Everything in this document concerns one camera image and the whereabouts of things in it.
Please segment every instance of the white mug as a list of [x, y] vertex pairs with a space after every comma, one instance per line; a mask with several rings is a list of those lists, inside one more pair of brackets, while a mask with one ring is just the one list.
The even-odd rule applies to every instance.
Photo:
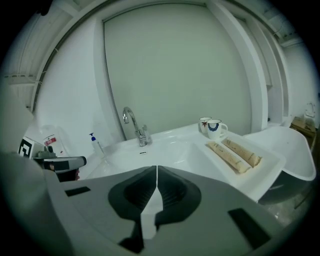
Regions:
[[203, 134], [208, 134], [207, 132], [207, 122], [211, 120], [211, 117], [201, 117], [199, 119], [200, 130]]
[[[225, 126], [226, 132], [221, 133], [221, 127]], [[211, 140], [219, 139], [222, 136], [227, 135], [228, 126], [222, 123], [221, 120], [209, 120], [207, 121], [207, 133]]]

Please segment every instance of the white countertop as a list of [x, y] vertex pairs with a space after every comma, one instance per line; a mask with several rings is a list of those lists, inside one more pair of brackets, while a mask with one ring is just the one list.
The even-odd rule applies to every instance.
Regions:
[[198, 124], [156, 133], [151, 137], [152, 144], [144, 147], [139, 147], [137, 139], [131, 139], [105, 147], [103, 159], [99, 159], [95, 154], [91, 155], [87, 158], [87, 164], [80, 168], [80, 179], [115, 175], [144, 166], [163, 165], [228, 183], [252, 200], [258, 201], [271, 187], [286, 163], [282, 155], [229, 131], [228, 137], [233, 141], [262, 157], [261, 163], [255, 168], [243, 174], [236, 173], [206, 146], [207, 142], [212, 140], [199, 132]]

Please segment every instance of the faucet handle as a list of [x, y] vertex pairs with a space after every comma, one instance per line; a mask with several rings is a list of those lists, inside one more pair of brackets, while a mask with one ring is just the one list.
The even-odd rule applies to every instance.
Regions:
[[147, 128], [147, 126], [145, 124], [142, 126], [142, 132], [143, 132], [143, 135], [145, 136], [146, 142], [148, 144], [151, 144], [152, 143], [152, 138], [151, 138], [150, 133], [148, 131], [148, 128]]

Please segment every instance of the paper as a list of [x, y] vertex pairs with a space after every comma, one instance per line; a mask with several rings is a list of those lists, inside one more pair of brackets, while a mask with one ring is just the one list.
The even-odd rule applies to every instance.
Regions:
[[219, 157], [221, 157], [224, 161], [230, 164], [233, 168], [235, 168], [239, 173], [243, 174], [250, 169], [249, 166], [246, 166], [242, 160], [238, 159], [227, 150], [225, 150], [222, 146], [215, 142], [209, 142], [207, 144]]
[[259, 164], [262, 159], [262, 157], [257, 156], [255, 153], [247, 150], [243, 146], [233, 142], [228, 138], [224, 139], [222, 144], [226, 145], [229, 149], [242, 157], [252, 167], [255, 167], [257, 164]]

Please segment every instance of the chrome faucet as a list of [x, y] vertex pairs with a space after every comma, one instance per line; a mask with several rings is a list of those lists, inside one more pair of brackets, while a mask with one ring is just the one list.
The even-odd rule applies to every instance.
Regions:
[[136, 117], [135, 114], [132, 112], [132, 110], [129, 107], [125, 107], [123, 109], [123, 113], [122, 113], [122, 118], [125, 124], [129, 124], [129, 119], [128, 119], [128, 115], [131, 116], [132, 122], [133, 122], [133, 126], [135, 129], [135, 136], [137, 137], [138, 141], [139, 141], [139, 145], [140, 147], [144, 147], [147, 144], [151, 144], [152, 143], [152, 139], [150, 136], [150, 133], [148, 132], [148, 128], [147, 126], [144, 124], [142, 126], [142, 130], [139, 129], [138, 123], [136, 121]]

